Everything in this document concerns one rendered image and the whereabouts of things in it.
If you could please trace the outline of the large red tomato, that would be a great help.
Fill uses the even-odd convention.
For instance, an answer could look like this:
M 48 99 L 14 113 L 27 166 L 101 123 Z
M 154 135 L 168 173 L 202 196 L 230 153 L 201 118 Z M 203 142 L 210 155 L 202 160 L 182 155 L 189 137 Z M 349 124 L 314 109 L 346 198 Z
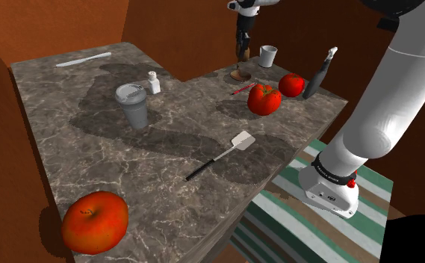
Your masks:
M 267 116 L 276 111 L 282 101 L 282 94 L 270 85 L 255 85 L 249 92 L 248 109 L 259 116 Z

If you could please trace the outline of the small red tomato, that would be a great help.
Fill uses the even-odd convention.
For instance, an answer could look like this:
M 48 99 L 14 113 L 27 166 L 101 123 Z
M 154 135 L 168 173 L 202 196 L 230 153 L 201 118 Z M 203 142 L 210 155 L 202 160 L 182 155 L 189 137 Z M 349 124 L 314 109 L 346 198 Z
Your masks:
M 279 91 L 286 97 L 296 97 L 300 95 L 304 86 L 304 79 L 295 73 L 289 73 L 283 76 L 279 81 Z

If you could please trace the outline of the red pencil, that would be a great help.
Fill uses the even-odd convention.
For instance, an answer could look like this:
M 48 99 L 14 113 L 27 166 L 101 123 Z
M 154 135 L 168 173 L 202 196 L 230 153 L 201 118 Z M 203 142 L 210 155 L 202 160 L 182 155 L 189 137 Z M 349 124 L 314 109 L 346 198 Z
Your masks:
M 254 86 L 256 86 L 256 83 L 248 84 L 247 86 L 242 87 L 242 88 L 241 88 L 241 89 L 239 89 L 239 90 L 235 90 L 235 91 L 233 91 L 233 92 L 230 94 L 230 96 L 233 96 L 233 95 L 235 95 L 235 94 L 238 94 L 238 93 L 240 93 L 240 92 L 242 92 L 242 91 L 245 91 L 246 89 L 251 88 L 251 87 L 254 87 Z

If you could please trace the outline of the long white knife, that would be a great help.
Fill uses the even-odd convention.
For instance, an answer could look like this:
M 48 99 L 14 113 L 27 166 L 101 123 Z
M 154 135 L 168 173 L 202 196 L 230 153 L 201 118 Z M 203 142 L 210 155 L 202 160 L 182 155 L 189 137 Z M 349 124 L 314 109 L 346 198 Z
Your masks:
M 106 57 L 110 57 L 110 56 L 111 56 L 111 52 L 105 52 L 105 53 L 90 56 L 90 57 L 87 57 L 87 58 L 80 58 L 80 59 L 77 59 L 77 60 L 67 61 L 67 62 L 64 62 L 64 63 L 61 63 L 61 64 L 56 64 L 55 67 L 72 66 L 72 65 L 75 65 L 75 64 L 84 63 L 86 61 L 91 61 L 91 60 L 99 59 L 99 58 L 106 58 Z

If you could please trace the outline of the black-handled white spatula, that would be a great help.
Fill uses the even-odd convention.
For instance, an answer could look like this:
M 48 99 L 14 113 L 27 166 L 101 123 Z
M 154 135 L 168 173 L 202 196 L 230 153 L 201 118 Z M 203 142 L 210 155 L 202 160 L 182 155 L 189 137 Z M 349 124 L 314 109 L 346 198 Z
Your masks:
M 207 163 L 203 164 L 201 167 L 194 170 L 190 175 L 186 176 L 184 178 L 185 182 L 190 181 L 195 176 L 200 174 L 204 169 L 206 169 L 208 166 L 212 165 L 215 161 L 218 161 L 223 156 L 227 155 L 234 149 L 239 149 L 241 151 L 244 151 L 247 149 L 250 145 L 252 145 L 255 142 L 255 138 L 247 131 L 242 131 L 241 133 L 237 134 L 234 138 L 231 139 L 232 147 L 230 149 L 227 149 L 225 152 L 221 153 L 217 157 L 211 159 Z

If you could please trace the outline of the striped robot stand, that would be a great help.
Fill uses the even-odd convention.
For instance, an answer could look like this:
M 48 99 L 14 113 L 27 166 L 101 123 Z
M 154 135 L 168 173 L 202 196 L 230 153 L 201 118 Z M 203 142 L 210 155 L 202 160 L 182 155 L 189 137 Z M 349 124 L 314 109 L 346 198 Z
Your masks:
M 393 182 L 360 167 L 347 220 L 303 202 L 298 172 L 325 146 L 313 140 L 249 204 L 230 238 L 248 263 L 379 263 Z

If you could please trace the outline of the white salt shaker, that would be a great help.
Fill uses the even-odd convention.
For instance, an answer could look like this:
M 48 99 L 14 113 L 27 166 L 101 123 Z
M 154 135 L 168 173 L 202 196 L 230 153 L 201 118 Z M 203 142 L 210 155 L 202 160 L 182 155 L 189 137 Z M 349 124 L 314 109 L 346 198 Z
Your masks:
M 155 71 L 148 72 L 149 90 L 151 94 L 157 94 L 161 92 L 160 81 L 158 80 L 157 73 Z

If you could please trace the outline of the grey lidded cup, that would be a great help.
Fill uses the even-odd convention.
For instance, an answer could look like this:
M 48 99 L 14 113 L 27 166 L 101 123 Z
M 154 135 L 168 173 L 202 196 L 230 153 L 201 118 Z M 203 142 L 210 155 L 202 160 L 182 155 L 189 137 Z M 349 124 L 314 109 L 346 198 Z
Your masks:
M 149 124 L 146 97 L 146 91 L 138 84 L 127 83 L 116 89 L 115 99 L 133 129 L 142 129 Z

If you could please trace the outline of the brown round object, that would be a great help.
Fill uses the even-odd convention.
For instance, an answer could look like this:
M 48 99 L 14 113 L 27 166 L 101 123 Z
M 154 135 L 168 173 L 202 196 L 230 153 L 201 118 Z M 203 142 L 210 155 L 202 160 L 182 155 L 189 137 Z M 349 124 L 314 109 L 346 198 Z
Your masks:
M 249 81 L 251 74 L 240 69 L 240 65 L 236 64 L 236 68 L 230 72 L 230 76 L 236 81 Z

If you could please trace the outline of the white cup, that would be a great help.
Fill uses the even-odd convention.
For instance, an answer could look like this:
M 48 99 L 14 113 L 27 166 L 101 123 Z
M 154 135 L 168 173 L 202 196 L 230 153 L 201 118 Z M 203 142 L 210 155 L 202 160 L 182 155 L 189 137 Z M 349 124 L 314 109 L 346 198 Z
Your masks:
M 261 46 L 258 65 L 264 68 L 272 67 L 277 51 L 278 49 L 275 46 Z

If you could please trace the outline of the red apple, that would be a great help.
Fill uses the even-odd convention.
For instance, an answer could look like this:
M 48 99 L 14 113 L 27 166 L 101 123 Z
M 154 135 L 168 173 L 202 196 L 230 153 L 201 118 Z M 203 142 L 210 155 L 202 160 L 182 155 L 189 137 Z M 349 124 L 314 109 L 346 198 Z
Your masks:
M 114 248 L 128 228 L 125 200 L 108 191 L 88 194 L 73 203 L 63 217 L 64 244 L 74 252 L 96 255 Z

